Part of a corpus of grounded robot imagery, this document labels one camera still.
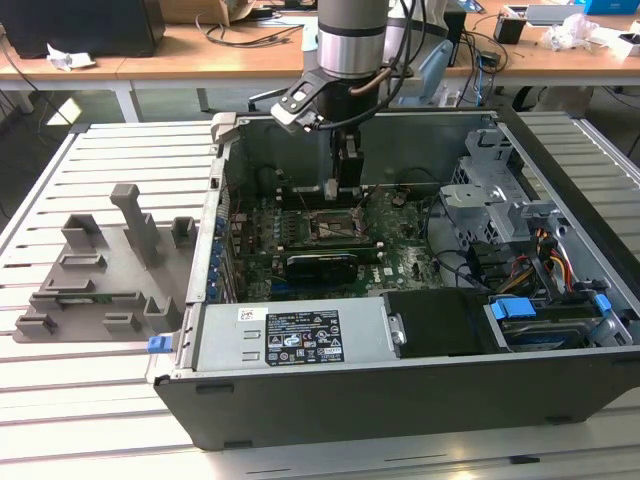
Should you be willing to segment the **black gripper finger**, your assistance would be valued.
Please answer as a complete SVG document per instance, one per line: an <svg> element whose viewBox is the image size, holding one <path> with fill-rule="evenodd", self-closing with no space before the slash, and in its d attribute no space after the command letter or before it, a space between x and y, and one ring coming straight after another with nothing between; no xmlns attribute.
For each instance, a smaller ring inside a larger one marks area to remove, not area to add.
<svg viewBox="0 0 640 480"><path fill-rule="evenodd" d="M330 147L333 161L332 179L336 181L337 192L352 193L360 187L364 165L359 129L334 130L330 137Z"/></svg>

